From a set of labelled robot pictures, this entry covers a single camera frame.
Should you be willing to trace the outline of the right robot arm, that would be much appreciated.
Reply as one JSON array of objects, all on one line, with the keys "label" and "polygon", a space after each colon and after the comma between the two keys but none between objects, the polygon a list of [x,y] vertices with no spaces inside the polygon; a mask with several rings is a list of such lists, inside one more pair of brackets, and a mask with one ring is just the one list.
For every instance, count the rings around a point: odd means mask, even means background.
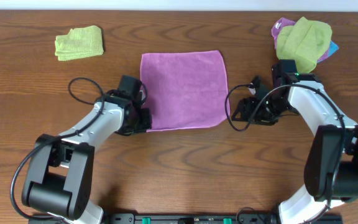
[{"label": "right robot arm", "polygon": [[273,88],[256,76],[246,87],[254,93],[241,99],[230,124],[272,126],[289,111],[300,115],[314,139],[306,160],[302,187],[279,203],[274,212],[238,213],[238,223],[342,223],[335,207],[358,199],[358,124],[326,93],[314,73],[302,73],[294,60],[272,66]]}]

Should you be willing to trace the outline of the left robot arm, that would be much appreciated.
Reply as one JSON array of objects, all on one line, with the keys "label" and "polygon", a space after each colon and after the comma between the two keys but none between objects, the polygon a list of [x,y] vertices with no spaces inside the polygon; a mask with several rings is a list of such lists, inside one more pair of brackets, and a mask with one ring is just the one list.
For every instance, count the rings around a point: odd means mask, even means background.
[{"label": "left robot arm", "polygon": [[90,200],[94,155],[112,134],[131,136],[152,127],[146,99],[145,85],[124,75],[118,88],[100,91],[93,109],[72,128],[39,136],[20,164],[29,165],[21,201],[43,215],[22,216],[34,223],[109,223],[109,215]]}]

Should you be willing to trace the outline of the purple microfibre cloth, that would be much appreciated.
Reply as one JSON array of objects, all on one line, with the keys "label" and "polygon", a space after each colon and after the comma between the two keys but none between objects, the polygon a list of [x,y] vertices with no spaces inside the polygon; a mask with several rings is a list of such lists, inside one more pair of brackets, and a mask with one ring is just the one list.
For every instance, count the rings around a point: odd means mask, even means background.
[{"label": "purple microfibre cloth", "polygon": [[153,132],[212,128],[226,120],[227,73],[217,50],[143,54],[140,79]]}]

